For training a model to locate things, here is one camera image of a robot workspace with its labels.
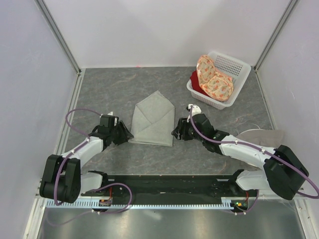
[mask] white backdrop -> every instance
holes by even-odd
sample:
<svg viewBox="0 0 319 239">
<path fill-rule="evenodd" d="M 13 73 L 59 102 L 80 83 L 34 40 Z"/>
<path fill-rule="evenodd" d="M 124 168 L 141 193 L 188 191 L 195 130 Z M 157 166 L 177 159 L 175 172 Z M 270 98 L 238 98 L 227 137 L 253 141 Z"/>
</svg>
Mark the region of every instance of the white backdrop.
<svg viewBox="0 0 319 239">
<path fill-rule="evenodd" d="M 45 0 L 82 68 L 257 62 L 289 0 Z"/>
<path fill-rule="evenodd" d="M 2 0 L 0 32 L 0 231 L 19 239 L 76 73 L 33 0 Z"/>
<path fill-rule="evenodd" d="M 259 74 L 277 128 L 319 185 L 319 1 L 302 0 Z M 319 202 L 311 200 L 319 222 Z"/>
</svg>

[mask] red cloth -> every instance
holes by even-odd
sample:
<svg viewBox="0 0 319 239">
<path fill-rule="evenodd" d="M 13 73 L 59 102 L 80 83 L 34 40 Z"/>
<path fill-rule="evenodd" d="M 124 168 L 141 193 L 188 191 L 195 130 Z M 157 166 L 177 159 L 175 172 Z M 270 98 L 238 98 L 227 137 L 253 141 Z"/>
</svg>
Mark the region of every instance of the red cloth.
<svg viewBox="0 0 319 239">
<path fill-rule="evenodd" d="M 193 90 L 208 96 L 208 94 L 205 93 L 205 91 L 203 91 L 203 89 L 199 86 L 199 82 L 198 82 L 198 76 L 197 76 L 197 72 L 194 71 L 191 76 L 190 76 L 190 80 L 191 80 L 191 86 L 193 88 Z"/>
</svg>

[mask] patterned cloth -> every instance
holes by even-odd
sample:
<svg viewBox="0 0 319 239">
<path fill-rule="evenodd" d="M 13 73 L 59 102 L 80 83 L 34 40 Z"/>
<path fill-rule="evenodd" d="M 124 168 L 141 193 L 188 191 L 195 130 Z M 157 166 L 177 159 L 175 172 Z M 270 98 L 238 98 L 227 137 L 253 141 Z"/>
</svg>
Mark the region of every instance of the patterned cloth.
<svg viewBox="0 0 319 239">
<path fill-rule="evenodd" d="M 199 86 L 213 99 L 226 101 L 233 93 L 232 78 L 220 72 L 207 55 L 199 58 L 196 66 Z"/>
</svg>

